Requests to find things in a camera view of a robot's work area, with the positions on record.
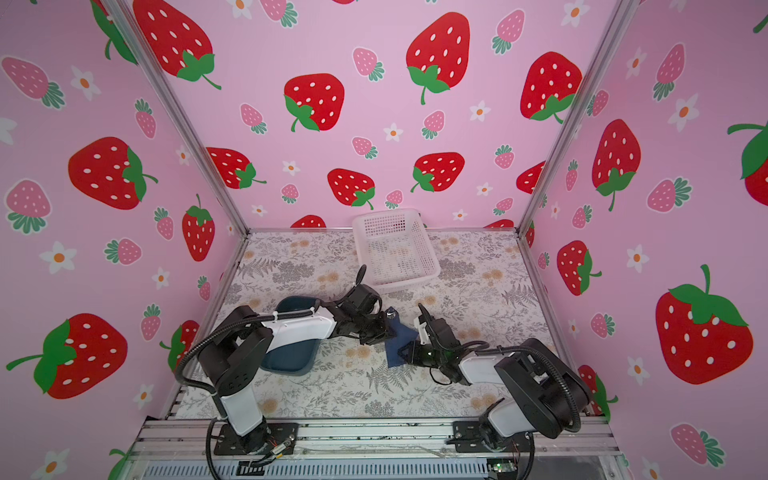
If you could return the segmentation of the dark blue paper napkin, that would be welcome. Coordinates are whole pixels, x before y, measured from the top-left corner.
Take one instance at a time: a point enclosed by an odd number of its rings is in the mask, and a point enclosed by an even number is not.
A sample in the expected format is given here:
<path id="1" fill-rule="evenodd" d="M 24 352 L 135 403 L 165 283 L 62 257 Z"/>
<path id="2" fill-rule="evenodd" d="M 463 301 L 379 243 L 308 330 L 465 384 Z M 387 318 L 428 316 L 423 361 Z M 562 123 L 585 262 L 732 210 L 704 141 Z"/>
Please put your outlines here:
<path id="1" fill-rule="evenodd" d="M 401 323 L 399 313 L 393 307 L 386 310 L 386 316 L 393 337 L 385 341 L 385 353 L 387 367 L 393 369 L 407 363 L 407 361 L 400 356 L 399 351 L 407 344 L 417 340 L 419 334 L 416 330 Z"/>

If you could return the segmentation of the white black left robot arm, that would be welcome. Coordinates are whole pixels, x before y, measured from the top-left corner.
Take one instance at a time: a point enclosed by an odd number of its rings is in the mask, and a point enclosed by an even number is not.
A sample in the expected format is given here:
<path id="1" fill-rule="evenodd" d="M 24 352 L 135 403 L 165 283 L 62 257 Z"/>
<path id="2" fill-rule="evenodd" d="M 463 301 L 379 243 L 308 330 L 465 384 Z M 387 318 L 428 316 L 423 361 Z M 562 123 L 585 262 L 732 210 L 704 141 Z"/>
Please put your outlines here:
<path id="1" fill-rule="evenodd" d="M 174 369 L 178 383 L 210 394 L 218 418 L 246 453 L 263 452 L 272 439 L 253 382 L 272 351 L 336 337 L 376 345 L 395 337 L 396 311 L 384 309 L 370 287 L 359 284 L 338 300 L 300 299 L 299 309 L 256 313 L 233 310 L 208 336 L 183 354 Z"/>

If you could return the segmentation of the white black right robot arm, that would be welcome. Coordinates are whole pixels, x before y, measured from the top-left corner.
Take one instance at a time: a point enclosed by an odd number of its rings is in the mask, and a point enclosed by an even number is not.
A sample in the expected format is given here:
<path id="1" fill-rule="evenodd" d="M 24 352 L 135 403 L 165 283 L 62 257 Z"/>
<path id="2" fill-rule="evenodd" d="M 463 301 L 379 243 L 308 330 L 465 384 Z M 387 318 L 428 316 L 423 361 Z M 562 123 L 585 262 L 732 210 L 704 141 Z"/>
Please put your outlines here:
<path id="1" fill-rule="evenodd" d="M 581 431 L 591 389 L 540 340 L 496 347 L 482 340 L 463 343 L 444 319 L 424 306 L 419 310 L 415 336 L 390 354 L 397 362 L 440 373 L 444 386 L 492 384 L 508 392 L 477 419 L 456 423 L 447 444 L 459 452 L 503 452 L 536 433 L 556 439 Z"/>

